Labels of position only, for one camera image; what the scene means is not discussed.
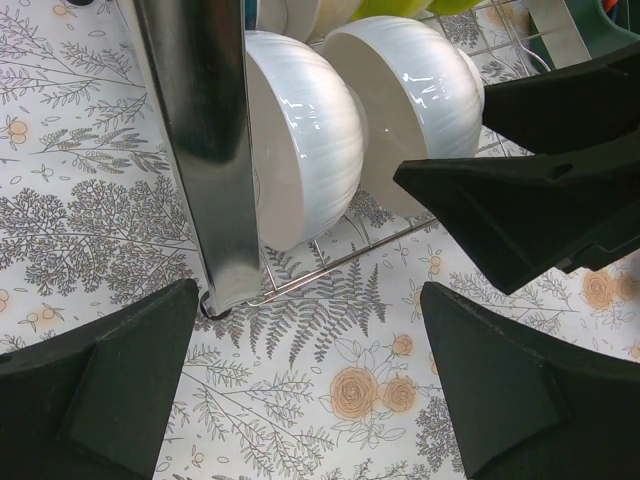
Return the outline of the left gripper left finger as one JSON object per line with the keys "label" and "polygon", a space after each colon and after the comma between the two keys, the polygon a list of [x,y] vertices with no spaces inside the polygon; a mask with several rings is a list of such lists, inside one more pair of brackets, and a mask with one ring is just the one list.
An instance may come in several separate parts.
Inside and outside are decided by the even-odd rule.
{"label": "left gripper left finger", "polygon": [[183,279],[2,355],[2,478],[152,478],[197,308]]}

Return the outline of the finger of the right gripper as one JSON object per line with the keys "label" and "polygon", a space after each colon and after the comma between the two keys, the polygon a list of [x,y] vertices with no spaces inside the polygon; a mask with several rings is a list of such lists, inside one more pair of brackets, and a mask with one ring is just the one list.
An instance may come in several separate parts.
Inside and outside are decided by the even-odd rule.
{"label": "finger of the right gripper", "polygon": [[534,154],[609,142],[639,128],[639,44],[485,88],[483,125]]}
{"label": "finger of the right gripper", "polygon": [[403,162],[395,182],[511,294],[639,248],[639,134],[556,155]]}

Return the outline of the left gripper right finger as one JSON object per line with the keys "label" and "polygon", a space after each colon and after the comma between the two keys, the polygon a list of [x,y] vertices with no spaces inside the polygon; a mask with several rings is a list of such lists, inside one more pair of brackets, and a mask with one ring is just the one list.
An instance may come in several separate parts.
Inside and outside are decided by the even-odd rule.
{"label": "left gripper right finger", "polygon": [[636,479],[639,366],[427,282],[421,306],[469,479]]}

